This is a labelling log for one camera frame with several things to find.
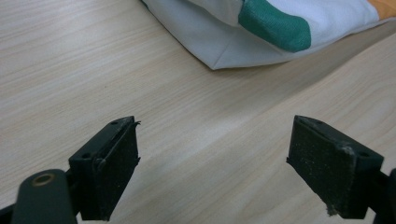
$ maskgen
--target green fabric trim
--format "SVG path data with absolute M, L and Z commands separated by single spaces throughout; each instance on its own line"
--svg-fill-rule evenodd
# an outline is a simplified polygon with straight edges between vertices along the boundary
M 266 0 L 245 0 L 238 20 L 245 29 L 280 49 L 296 52 L 311 46 L 308 22 L 280 11 Z

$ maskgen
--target white fabric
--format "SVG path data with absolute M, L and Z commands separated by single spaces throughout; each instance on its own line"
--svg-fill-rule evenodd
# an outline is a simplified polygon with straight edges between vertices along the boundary
M 326 42 L 320 40 L 323 36 L 315 36 L 314 39 L 317 44 L 315 47 L 291 53 L 274 47 L 239 25 L 235 26 L 236 17 L 233 16 L 233 13 L 237 10 L 237 1 L 143 1 L 148 5 L 148 9 L 186 49 L 212 69 L 282 63 L 322 49 L 335 41 L 334 37 L 329 37 L 331 41 L 328 40 Z M 279 3 L 283 2 L 283 4 L 280 4 L 282 6 L 275 4 L 274 2 L 276 1 L 279 1 Z M 293 7 L 297 6 L 285 7 L 287 0 L 272 0 L 272 2 L 277 7 L 288 10 L 290 14 L 298 13 L 297 9 L 293 10 Z M 224 12 L 221 12 L 221 3 L 225 4 L 227 6 L 226 8 L 228 8 Z M 378 22 L 370 23 L 371 19 L 365 20 L 367 21 L 366 25 L 360 28 L 357 27 L 356 30 L 345 33 L 344 35 L 378 25 Z M 314 24 L 312 21 L 309 22 L 309 25 L 315 29 L 322 28 L 320 24 Z M 332 25 L 329 24 L 328 27 L 325 30 L 332 28 Z
M 203 7 L 214 17 L 231 25 L 238 26 L 238 15 L 241 11 L 242 0 L 188 0 Z
M 166 29 L 211 69 L 282 63 L 316 50 L 290 53 L 278 49 L 186 0 L 144 1 Z
M 304 18 L 311 29 L 311 45 L 332 43 L 362 27 L 378 25 L 378 14 L 367 0 L 268 0 L 279 10 Z

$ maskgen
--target black 3d-printed part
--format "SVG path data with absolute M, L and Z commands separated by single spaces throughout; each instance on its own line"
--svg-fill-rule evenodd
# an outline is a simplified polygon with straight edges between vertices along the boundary
M 11 223 L 77 223 L 64 171 L 47 170 L 25 179 L 20 185 Z
M 364 218 L 370 184 L 384 158 L 328 124 L 296 116 L 287 162 L 328 206 L 329 215 Z
M 70 159 L 74 206 L 84 220 L 109 220 L 140 158 L 134 117 L 107 124 Z

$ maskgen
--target wood grain surface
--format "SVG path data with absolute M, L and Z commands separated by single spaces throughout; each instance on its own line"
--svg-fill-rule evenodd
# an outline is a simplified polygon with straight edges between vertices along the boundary
M 142 159 L 110 223 L 372 223 L 328 217 L 286 157 L 298 114 L 379 152 L 388 174 L 395 75 L 395 22 L 292 62 L 211 71 L 137 0 L 3 0 L 0 207 L 134 115 Z

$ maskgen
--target screw hole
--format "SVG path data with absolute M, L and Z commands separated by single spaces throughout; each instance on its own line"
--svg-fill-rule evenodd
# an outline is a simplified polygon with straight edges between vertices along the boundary
M 82 154 L 81 157 L 82 157 L 82 159 L 89 159 L 91 157 L 91 153 L 89 153 L 89 152 L 84 153 L 84 154 Z
M 51 182 L 53 180 L 53 178 L 55 178 L 54 174 L 43 174 L 43 175 L 36 177 L 32 181 L 32 185 L 34 187 L 44 186 L 44 185 L 48 184 L 49 182 Z

